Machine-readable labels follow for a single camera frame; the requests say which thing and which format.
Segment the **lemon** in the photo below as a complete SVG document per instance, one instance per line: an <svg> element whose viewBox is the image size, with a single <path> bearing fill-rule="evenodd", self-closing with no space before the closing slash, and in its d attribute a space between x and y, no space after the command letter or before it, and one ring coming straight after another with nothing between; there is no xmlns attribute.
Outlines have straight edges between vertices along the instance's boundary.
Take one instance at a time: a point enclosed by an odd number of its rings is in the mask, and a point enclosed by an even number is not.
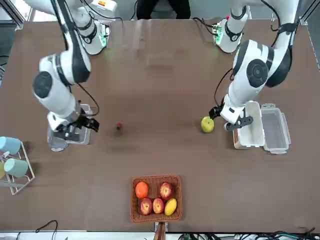
<svg viewBox="0 0 320 240"><path fill-rule="evenodd" d="M166 216L171 216L175 212L176 209L177 209L177 200L174 198L171 198L165 204L164 214Z"/></svg>
<svg viewBox="0 0 320 240"><path fill-rule="evenodd" d="M209 117L205 116L201 120L201 128L204 133L211 133L215 127L215 122Z"/></svg>

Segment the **white plastic container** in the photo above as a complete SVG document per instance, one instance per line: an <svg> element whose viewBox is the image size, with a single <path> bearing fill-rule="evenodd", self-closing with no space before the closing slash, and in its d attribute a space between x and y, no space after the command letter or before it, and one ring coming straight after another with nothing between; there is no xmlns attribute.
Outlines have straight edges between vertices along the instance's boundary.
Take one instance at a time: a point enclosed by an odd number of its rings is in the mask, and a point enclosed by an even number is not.
<svg viewBox="0 0 320 240"><path fill-rule="evenodd" d="M265 131L264 150L272 154L285 154L291 144L285 114L276 105L266 103L261 106L261 116Z"/></svg>
<svg viewBox="0 0 320 240"><path fill-rule="evenodd" d="M236 149L261 147L265 145L265 131L262 123L260 105L256 101L248 101L245 104L247 116L253 117L250 125L233 131L233 144Z"/></svg>

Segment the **wicker basket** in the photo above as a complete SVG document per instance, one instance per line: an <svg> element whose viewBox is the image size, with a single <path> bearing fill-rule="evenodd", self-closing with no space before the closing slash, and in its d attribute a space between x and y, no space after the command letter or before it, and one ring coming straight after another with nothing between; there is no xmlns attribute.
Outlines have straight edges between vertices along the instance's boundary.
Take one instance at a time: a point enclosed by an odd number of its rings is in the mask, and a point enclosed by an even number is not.
<svg viewBox="0 0 320 240"><path fill-rule="evenodd" d="M160 186L164 182L168 182L173 187L172 197L176 199L177 207L171 216L166 216L164 213L150 215L142 215L140 212L141 200L136 196L136 185L139 182L145 182L149 186L148 198L154 200L160 198ZM182 217L182 195L181 195L181 179L178 175L160 175L160 176L141 176L132 180L131 186L131 220L134 223L144 222L170 222L180 220Z"/></svg>

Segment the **apple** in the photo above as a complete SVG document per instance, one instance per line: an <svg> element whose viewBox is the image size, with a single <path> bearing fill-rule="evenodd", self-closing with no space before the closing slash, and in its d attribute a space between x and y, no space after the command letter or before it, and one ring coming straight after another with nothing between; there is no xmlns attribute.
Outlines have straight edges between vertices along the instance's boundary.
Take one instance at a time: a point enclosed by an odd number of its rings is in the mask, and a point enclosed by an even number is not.
<svg viewBox="0 0 320 240"><path fill-rule="evenodd" d="M201 120L201 128L204 133L211 133L215 127L215 122L209 117L205 116Z"/></svg>
<svg viewBox="0 0 320 240"><path fill-rule="evenodd" d="M144 198L140 203L140 211L143 215L149 215L152 212L152 202L150 198Z"/></svg>
<svg viewBox="0 0 320 240"><path fill-rule="evenodd" d="M155 214L162 214L165 210L164 201L161 198L156 198L153 200L152 207Z"/></svg>
<svg viewBox="0 0 320 240"><path fill-rule="evenodd" d="M173 194L173 187L170 183L164 182L160 187L160 196L163 200L169 200Z"/></svg>

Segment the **red apple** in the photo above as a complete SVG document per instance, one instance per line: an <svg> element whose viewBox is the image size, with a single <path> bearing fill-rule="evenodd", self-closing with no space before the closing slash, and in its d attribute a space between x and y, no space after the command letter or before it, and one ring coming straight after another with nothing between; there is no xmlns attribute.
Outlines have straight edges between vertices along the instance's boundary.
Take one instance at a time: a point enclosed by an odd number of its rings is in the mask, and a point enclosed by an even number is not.
<svg viewBox="0 0 320 240"><path fill-rule="evenodd" d="M165 203L161 198L156 198L152 204L155 214L162 214L165 210Z"/></svg>
<svg viewBox="0 0 320 240"><path fill-rule="evenodd" d="M163 200L169 200L173 194L173 187L170 183L164 182L160 187L160 196Z"/></svg>
<svg viewBox="0 0 320 240"><path fill-rule="evenodd" d="M144 198L140 203L140 211L143 215L149 215L152 212L152 202L150 198Z"/></svg>

